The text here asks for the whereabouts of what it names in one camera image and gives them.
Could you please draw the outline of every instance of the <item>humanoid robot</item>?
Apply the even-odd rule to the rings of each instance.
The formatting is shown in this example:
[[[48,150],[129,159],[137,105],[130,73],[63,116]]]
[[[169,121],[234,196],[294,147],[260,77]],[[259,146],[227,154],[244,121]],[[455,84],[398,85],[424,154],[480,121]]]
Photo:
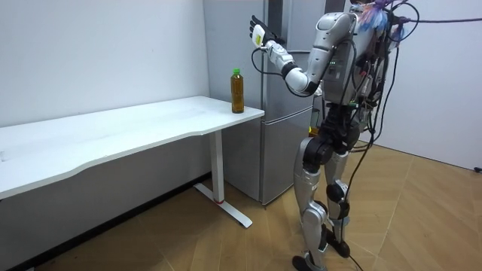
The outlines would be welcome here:
[[[388,49],[385,38],[373,29],[360,30],[361,13],[325,14],[316,24],[316,40],[303,72],[280,44],[282,39],[253,17],[250,36],[281,72],[289,90],[311,96],[322,80],[323,96],[330,110],[314,138],[304,139],[294,165],[294,192],[308,252],[295,256],[300,271],[326,271],[323,255],[328,244],[342,257],[350,249],[344,241],[349,222],[349,185],[341,181],[349,152],[368,125],[370,112],[380,101]],[[328,207],[314,200],[320,166],[325,166]]]

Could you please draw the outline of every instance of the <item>table foot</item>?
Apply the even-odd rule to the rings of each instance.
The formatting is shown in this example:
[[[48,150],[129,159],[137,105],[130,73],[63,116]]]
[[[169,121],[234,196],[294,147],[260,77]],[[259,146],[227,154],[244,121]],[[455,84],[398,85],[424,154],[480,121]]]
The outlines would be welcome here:
[[[198,189],[199,192],[203,193],[205,196],[210,198],[219,207],[223,208],[228,214],[230,214],[234,219],[236,219],[240,224],[242,224],[246,229],[253,224],[253,221],[245,216],[242,212],[238,211],[231,204],[223,201],[222,203],[217,203],[212,197],[212,191],[205,187],[203,184],[196,184],[194,188]]]

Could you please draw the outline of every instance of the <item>floor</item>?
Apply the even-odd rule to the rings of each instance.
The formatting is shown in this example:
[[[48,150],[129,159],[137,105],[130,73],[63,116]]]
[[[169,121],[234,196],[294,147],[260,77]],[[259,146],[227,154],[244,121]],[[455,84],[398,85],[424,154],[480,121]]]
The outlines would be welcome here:
[[[294,270],[304,244],[293,189],[267,208],[229,185],[226,194],[253,220],[247,230],[190,189],[36,270]],[[364,271],[482,270],[482,175],[374,147],[351,206],[346,237]],[[330,271],[356,270],[332,250],[326,260]]]

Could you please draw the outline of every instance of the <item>table leg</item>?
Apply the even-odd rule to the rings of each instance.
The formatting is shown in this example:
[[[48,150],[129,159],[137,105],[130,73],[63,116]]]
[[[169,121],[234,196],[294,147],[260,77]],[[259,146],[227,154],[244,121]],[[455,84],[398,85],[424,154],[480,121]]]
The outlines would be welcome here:
[[[223,148],[221,130],[209,134],[209,145],[211,148],[213,191],[205,187],[203,184],[196,184],[194,187],[210,198],[213,202],[216,202],[219,207],[223,208],[223,210],[238,220],[238,222],[245,228],[248,228],[253,224],[251,219],[245,216],[242,212],[236,210],[231,204],[224,201]]]

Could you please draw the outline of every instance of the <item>white wall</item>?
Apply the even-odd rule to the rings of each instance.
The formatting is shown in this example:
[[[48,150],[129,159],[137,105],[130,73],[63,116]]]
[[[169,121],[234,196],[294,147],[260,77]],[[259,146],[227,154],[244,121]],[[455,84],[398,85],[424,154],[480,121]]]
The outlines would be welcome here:
[[[481,17],[482,2],[410,0],[422,19]],[[416,18],[410,9],[397,15]],[[407,24],[410,30],[413,24]],[[378,145],[472,169],[482,166],[482,23],[420,24],[401,44]],[[395,52],[392,53],[392,66]],[[389,73],[387,86],[391,83]]]
[[[201,0],[0,2],[0,126],[208,95]]]
[[[207,96],[203,20],[201,0],[1,1],[0,127]],[[0,270],[209,172],[207,143],[184,139],[3,200]]]

